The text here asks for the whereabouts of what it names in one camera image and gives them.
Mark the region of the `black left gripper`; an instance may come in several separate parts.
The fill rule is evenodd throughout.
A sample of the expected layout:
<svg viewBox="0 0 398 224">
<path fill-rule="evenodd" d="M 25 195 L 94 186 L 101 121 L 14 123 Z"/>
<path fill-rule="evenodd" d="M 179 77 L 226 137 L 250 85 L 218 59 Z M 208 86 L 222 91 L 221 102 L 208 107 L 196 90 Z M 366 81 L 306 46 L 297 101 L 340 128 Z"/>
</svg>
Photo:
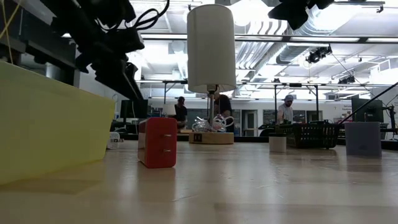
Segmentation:
<svg viewBox="0 0 398 224">
<path fill-rule="evenodd" d="M 93 65 L 93 69 L 96 70 L 104 63 L 127 63 L 127 53 L 142 49 L 144 44 L 136 29 L 109 31 L 101 41 L 94 42 L 82 51 L 77 56 L 75 65 L 81 72 L 87 72 L 88 65 Z M 134 79 L 137 71 L 134 64 L 127 63 L 115 69 L 96 71 L 95 80 L 130 100 L 143 100 L 144 97 Z"/>
</svg>

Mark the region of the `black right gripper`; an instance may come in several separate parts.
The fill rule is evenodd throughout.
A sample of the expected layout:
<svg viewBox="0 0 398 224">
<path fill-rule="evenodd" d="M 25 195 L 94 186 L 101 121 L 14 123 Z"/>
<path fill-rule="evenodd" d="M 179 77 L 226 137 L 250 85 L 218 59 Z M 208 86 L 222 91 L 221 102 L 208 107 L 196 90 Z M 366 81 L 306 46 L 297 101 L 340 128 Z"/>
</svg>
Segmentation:
<svg viewBox="0 0 398 224">
<path fill-rule="evenodd" d="M 290 28 L 297 30 L 308 20 L 306 8 L 316 6 L 324 9 L 334 0 L 279 0 L 280 4 L 268 12 L 270 19 L 287 21 Z"/>
</svg>

